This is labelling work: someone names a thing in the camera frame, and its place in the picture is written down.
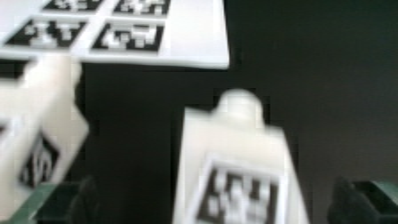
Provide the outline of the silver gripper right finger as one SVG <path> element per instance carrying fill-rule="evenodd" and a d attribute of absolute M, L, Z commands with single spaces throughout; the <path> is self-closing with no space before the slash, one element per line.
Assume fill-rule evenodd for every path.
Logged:
<path fill-rule="evenodd" d="M 331 224 L 398 224 L 398 184 L 336 179 Z"/>

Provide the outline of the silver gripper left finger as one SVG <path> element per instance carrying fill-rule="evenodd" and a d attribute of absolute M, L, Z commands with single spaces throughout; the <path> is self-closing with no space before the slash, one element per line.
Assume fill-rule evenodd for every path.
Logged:
<path fill-rule="evenodd" d="M 7 224 L 98 224 L 98 187 L 87 176 L 78 182 L 39 185 Z"/>

